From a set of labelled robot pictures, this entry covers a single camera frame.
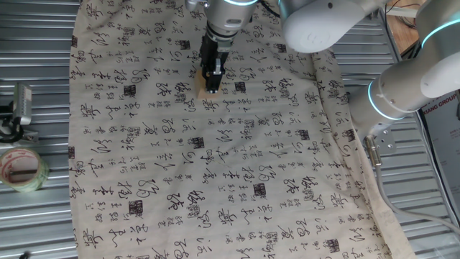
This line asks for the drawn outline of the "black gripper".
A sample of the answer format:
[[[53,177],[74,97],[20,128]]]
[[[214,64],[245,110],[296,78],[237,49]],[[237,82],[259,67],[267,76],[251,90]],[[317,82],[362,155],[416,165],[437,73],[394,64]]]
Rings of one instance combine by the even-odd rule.
[[[206,92],[209,94],[219,91],[221,79],[225,74],[224,64],[235,37],[235,34],[229,37],[215,37],[209,34],[202,36],[199,51],[201,76],[206,81]]]

